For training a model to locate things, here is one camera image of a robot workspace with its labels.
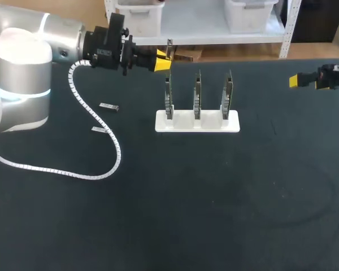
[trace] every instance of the small metal piece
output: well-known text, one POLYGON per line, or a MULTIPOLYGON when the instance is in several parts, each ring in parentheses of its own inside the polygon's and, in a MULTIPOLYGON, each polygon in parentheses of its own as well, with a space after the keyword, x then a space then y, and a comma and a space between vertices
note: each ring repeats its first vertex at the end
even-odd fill
POLYGON ((168 39, 167 40, 167 48, 166 48, 166 58, 167 59, 171 59, 172 50, 173 50, 173 40, 168 39))
POLYGON ((110 110, 118 112, 119 106, 114 106, 113 104, 108 104, 108 103, 101 103, 99 105, 100 107, 108 108, 110 110))
POLYGON ((196 75, 196 82, 193 95, 194 119, 201 119, 201 71, 196 75))
POLYGON ((92 127, 92 131, 95 131, 95 132, 100 132, 100 133, 107 133, 104 128, 100 128, 100 127, 92 127))
POLYGON ((172 79, 171 73, 166 77, 166 92, 164 94, 164 106, 166 107, 167 120, 173 119, 173 104, 172 104, 172 79))
POLYGON ((222 110, 223 120, 228 120, 228 115, 230 112, 230 105, 231 105, 232 90, 233 90, 233 81, 232 81, 232 75, 231 75, 231 70, 230 70, 230 73, 226 74, 224 89, 222 92, 221 110, 222 110))

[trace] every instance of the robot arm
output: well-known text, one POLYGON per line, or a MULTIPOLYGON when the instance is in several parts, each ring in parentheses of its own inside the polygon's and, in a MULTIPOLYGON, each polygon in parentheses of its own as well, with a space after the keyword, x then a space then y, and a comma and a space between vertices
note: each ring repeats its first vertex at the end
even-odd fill
POLYGON ((289 80, 291 88, 309 86, 315 82, 316 89, 335 89, 339 86, 339 65, 326 64, 313 73, 298 73, 289 80))
POLYGON ((149 71, 170 69, 157 49, 136 46, 123 28, 124 16, 112 14, 108 28, 87 31, 83 23, 56 15, 0 5, 0 132, 34 129, 49 115, 51 62, 88 60, 92 67, 149 71))
POLYGON ((59 16, 0 5, 0 35, 7 28, 19 28, 46 41, 53 52, 53 62, 74 63, 89 60, 94 67, 123 68, 123 74, 133 65, 150 71, 169 69, 171 61, 156 49, 140 49, 132 41, 129 30, 123 28, 124 16, 112 14, 108 28, 88 31, 82 22, 59 16))

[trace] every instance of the white stand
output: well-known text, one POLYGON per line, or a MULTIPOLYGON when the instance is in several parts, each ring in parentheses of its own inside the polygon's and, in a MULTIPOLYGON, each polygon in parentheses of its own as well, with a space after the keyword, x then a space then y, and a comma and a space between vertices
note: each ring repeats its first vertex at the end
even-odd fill
POLYGON ((173 119, 167 120, 165 110, 156 114, 156 132, 161 133, 238 133, 238 113, 230 110, 228 120, 223 120, 221 110, 201 110, 201 119, 194 119, 193 110, 174 110, 173 119))

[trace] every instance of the white shelf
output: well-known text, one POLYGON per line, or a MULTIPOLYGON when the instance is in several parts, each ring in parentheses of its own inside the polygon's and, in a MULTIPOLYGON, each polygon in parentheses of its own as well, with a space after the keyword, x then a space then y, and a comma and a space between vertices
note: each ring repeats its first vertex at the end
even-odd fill
POLYGON ((163 8, 160 37, 135 37, 137 45, 206 45, 283 42, 284 26, 272 11, 266 31, 257 34, 230 34, 223 0, 168 0, 163 8))

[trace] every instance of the plastic bin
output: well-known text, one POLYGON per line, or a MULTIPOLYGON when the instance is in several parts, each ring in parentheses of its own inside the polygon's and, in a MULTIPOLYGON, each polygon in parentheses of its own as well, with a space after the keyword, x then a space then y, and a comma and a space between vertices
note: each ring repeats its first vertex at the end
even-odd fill
POLYGON ((125 16, 124 27, 134 37, 160 36, 164 2, 140 6, 116 4, 115 7, 117 13, 125 16))
POLYGON ((225 0, 225 17, 231 33, 260 33, 266 29, 279 0, 225 0))

